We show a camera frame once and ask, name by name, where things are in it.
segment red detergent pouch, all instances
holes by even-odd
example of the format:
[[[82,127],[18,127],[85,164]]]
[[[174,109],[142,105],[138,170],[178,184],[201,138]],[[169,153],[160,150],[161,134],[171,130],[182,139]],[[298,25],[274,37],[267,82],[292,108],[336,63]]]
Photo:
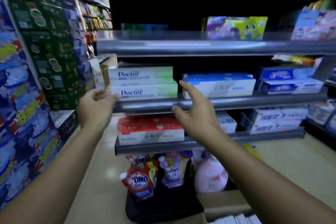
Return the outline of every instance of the red detergent pouch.
[[[154,188],[158,177],[159,161],[140,162],[132,165],[127,173],[120,174],[122,183],[135,196],[137,201],[154,195]]]
[[[140,162],[151,161],[154,154],[143,154],[143,155],[134,155],[126,156],[126,158],[132,163],[132,165],[139,164]]]

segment left hand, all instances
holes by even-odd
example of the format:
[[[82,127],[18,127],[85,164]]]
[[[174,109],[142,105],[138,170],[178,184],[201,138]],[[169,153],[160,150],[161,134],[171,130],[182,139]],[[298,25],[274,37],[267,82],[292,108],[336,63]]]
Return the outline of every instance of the left hand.
[[[117,101],[118,97],[112,95],[109,90],[88,91],[80,99],[77,109],[81,128],[103,132],[110,123],[113,107]]]

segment pink detergent bottle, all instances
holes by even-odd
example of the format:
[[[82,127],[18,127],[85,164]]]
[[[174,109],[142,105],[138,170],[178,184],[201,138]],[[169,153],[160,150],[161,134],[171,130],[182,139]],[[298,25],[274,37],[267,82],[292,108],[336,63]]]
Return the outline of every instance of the pink detergent bottle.
[[[228,183],[229,174],[212,154],[198,167],[195,175],[195,191],[210,193],[222,191]]]

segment tiled floor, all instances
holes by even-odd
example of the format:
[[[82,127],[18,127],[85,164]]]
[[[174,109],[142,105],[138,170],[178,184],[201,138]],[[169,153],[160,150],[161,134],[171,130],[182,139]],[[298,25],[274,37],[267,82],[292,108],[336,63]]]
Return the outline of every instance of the tiled floor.
[[[117,120],[112,117],[97,146],[66,224],[132,223],[125,214],[126,187],[119,174],[130,163],[115,156]],[[336,154],[309,134],[305,139],[253,143],[263,160],[297,185],[336,209]]]

